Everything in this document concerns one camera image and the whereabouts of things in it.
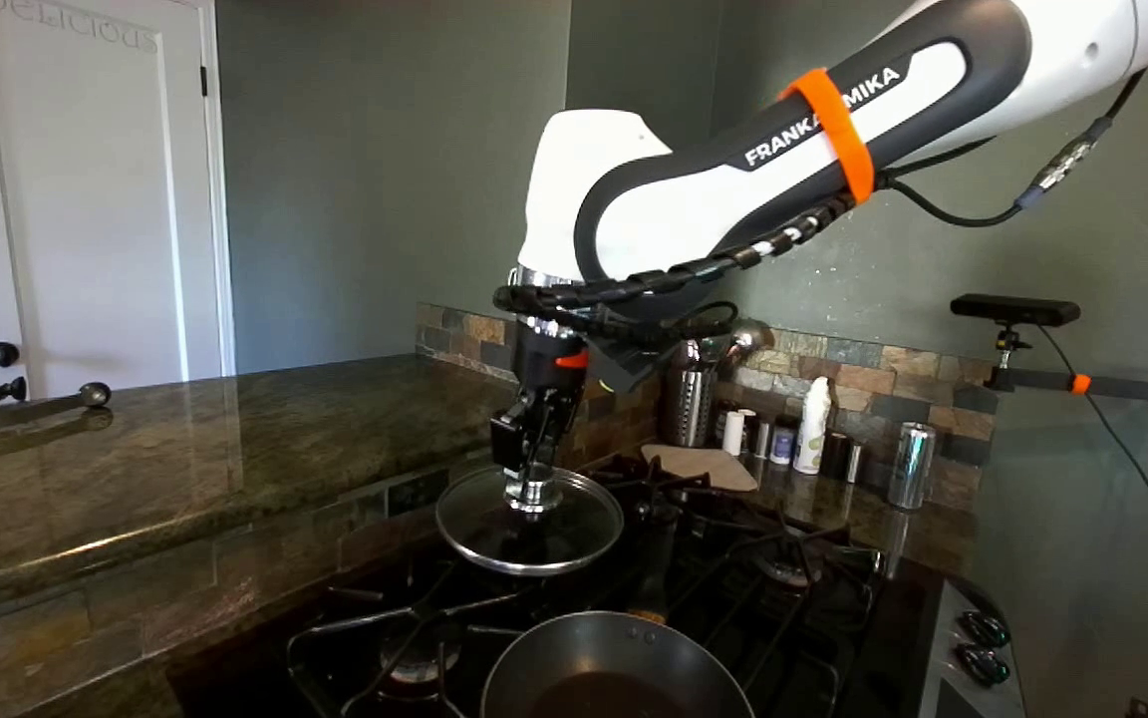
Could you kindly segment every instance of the stove knob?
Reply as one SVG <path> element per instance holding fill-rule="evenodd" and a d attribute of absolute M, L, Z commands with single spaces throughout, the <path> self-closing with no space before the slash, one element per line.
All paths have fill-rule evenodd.
<path fill-rule="evenodd" d="M 965 610 L 965 614 L 961 614 L 961 630 L 965 630 L 975 644 L 988 644 L 988 651 L 1008 644 L 1008 626 L 1004 626 L 1004 619 L 997 619 L 997 614 Z"/>
<path fill-rule="evenodd" d="M 999 687 L 1011 679 L 1011 665 L 997 651 L 955 644 L 951 654 L 975 687 Z"/>

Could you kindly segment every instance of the white door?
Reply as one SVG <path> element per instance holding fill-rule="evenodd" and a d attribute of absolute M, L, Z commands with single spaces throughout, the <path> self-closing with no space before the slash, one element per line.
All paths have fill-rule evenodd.
<path fill-rule="evenodd" d="M 0 0 L 0 384 L 232 376 L 208 82 L 209 0 Z"/>

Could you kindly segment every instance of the frying pan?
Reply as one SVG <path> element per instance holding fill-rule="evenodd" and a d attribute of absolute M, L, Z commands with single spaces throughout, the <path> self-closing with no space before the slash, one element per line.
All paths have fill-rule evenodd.
<path fill-rule="evenodd" d="M 637 614 L 575 610 L 518 634 L 480 689 L 480 718 L 753 718 L 735 679 L 666 626 L 674 521 L 650 544 Z"/>

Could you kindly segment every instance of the tile backsplash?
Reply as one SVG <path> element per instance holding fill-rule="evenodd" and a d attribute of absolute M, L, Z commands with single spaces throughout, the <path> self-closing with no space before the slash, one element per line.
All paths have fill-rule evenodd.
<path fill-rule="evenodd" d="M 508 380 L 508 321 L 496 313 L 425 301 L 417 308 L 417 349 Z M 997 435 L 997 393 L 983 385 L 983 357 L 771 330 L 767 349 L 749 353 L 722 380 L 718 402 L 795 417 L 815 376 L 831 384 L 829 427 L 864 445 L 864 487 L 884 487 L 902 422 L 929 422 L 940 435 L 929 501 L 973 510 Z M 580 462 L 657 438 L 657 384 L 635 393 L 591 385 L 580 402 L 571 438 Z"/>

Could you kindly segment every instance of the pan lid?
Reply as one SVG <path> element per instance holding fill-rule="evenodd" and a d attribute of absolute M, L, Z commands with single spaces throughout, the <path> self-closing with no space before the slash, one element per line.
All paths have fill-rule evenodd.
<path fill-rule="evenodd" d="M 616 499 L 567 466 L 547 477 L 543 515 L 514 510 L 502 466 L 480 462 L 450 477 L 433 517 L 442 539 L 480 571 L 549 579 L 601 556 L 620 534 Z"/>

